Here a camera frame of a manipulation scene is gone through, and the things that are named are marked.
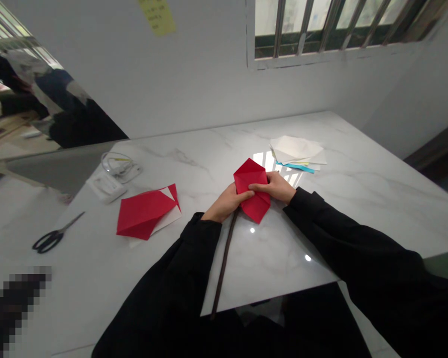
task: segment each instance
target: wooden stick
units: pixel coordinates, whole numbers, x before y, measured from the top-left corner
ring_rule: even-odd
[[[213,321],[215,319],[216,312],[218,310],[219,296],[221,295],[221,288],[223,286],[225,265],[227,263],[227,254],[229,252],[230,240],[232,239],[232,232],[234,231],[234,225],[235,225],[235,221],[237,219],[237,214],[238,213],[239,213],[239,207],[235,210],[235,212],[234,212],[234,214],[232,216],[232,221],[230,223],[229,233],[227,235],[227,241],[225,242],[223,264],[221,266],[221,273],[219,274],[219,281],[218,281],[218,286],[216,288],[216,295],[214,296],[214,304],[213,304],[213,310],[212,310],[212,313],[211,313],[211,321]]]

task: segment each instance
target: person's left hand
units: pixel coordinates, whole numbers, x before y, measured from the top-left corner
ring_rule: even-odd
[[[222,223],[237,209],[239,204],[253,196],[254,192],[252,190],[237,194],[235,183],[232,183],[204,213],[201,220],[212,220]]]

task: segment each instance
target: black scissors handle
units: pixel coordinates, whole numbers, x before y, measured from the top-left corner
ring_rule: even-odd
[[[39,254],[44,254],[54,248],[63,239],[63,233],[58,230],[50,231],[48,234],[43,235],[32,248]]]

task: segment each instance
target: yellow sticky note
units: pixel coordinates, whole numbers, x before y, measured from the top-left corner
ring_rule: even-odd
[[[166,0],[138,0],[156,36],[176,31],[173,15]]]

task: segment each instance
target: red origami paper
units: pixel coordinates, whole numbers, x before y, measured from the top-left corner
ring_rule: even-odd
[[[159,190],[147,191],[121,200],[116,234],[148,240],[154,227],[166,213],[176,205],[181,210],[176,185],[170,185],[168,188],[174,200]]]
[[[265,168],[251,158],[247,159],[234,173],[234,181],[237,194],[248,191],[250,184],[268,184]],[[267,193],[256,191],[251,199],[243,201],[240,205],[252,220],[260,223],[270,208],[270,196]]]

